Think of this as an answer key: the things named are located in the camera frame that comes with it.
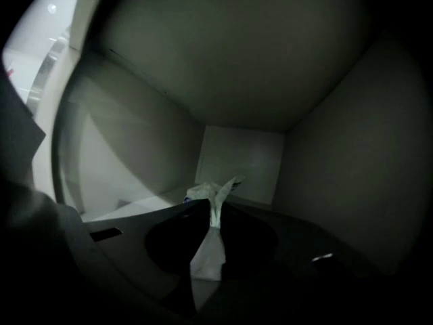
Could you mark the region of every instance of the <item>white tissue paper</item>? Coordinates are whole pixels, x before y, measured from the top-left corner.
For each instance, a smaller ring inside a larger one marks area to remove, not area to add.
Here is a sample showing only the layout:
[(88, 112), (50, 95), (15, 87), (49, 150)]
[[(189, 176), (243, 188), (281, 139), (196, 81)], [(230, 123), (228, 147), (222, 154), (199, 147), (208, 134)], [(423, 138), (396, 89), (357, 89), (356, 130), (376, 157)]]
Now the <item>white tissue paper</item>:
[(230, 191), (236, 189), (244, 178), (243, 176), (234, 177), (222, 187), (215, 183), (203, 183), (200, 186), (188, 189), (184, 202), (207, 198), (210, 203), (208, 233), (189, 264), (192, 278), (221, 280), (221, 270), (225, 263), (224, 243), (219, 231), (221, 227), (221, 207)]

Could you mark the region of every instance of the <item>stall wall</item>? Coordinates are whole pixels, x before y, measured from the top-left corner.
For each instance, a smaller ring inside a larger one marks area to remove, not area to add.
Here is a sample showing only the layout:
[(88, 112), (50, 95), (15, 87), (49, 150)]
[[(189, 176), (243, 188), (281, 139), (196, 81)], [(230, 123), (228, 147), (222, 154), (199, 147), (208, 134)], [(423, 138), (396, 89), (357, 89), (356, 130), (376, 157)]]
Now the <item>stall wall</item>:
[(104, 56), (78, 65), (59, 118), (62, 192), (89, 219), (194, 184), (204, 125)]
[(142, 77), (219, 127), (286, 131), (359, 59), (364, 0), (119, 0), (95, 33)]
[(245, 179), (231, 194), (233, 202), (246, 200), (270, 209), (277, 185), (284, 133), (207, 125), (197, 168), (196, 183), (225, 184), (236, 175)]
[(416, 62), (382, 34), (288, 132), (273, 206), (321, 225), (392, 273), (428, 206), (432, 133)]

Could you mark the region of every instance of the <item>gray wall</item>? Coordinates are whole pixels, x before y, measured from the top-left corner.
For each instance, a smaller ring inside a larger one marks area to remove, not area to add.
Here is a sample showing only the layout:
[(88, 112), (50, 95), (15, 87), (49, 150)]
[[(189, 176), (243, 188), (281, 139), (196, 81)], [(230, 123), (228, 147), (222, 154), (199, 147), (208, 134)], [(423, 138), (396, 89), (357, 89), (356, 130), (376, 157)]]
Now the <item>gray wall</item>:
[(99, 43), (207, 125), (285, 131), (359, 59), (363, 0), (120, 0)]
[(204, 125), (141, 79), (89, 52), (65, 95), (58, 157), (78, 211), (103, 215), (194, 185)]
[(287, 134), (275, 210), (321, 225), (392, 273), (426, 212), (432, 133), (416, 63), (382, 34)]

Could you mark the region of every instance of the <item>ceiling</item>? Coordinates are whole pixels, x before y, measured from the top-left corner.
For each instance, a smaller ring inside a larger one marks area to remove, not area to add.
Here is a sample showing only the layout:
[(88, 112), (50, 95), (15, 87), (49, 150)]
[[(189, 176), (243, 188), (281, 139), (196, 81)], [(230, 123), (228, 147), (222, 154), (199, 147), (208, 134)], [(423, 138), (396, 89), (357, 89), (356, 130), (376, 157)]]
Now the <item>ceiling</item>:
[(208, 125), (285, 131), (359, 59), (363, 0), (120, 0), (99, 45)]

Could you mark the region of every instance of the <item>white wall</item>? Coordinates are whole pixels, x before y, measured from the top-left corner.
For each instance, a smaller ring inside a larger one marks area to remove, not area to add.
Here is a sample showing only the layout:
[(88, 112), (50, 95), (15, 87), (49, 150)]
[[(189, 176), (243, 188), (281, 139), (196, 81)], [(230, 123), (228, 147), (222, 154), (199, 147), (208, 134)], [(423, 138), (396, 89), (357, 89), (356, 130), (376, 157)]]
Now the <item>white wall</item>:
[(389, 35), (287, 134), (277, 211), (315, 222), (391, 273), (432, 185), (432, 109), (416, 62)]
[(283, 146), (283, 133), (206, 126), (196, 183), (224, 185), (231, 178), (243, 175), (245, 180), (233, 191), (233, 196), (269, 208)]
[[(11, 8), (19, 1), (11, 1)], [(55, 13), (48, 5), (55, 5)], [(3, 50), (3, 66), (24, 102), (33, 81), (57, 38), (71, 25), (76, 0), (34, 0), (9, 36)]]
[(204, 126), (141, 79), (88, 53), (65, 95), (58, 153), (68, 204), (103, 215), (194, 184)]

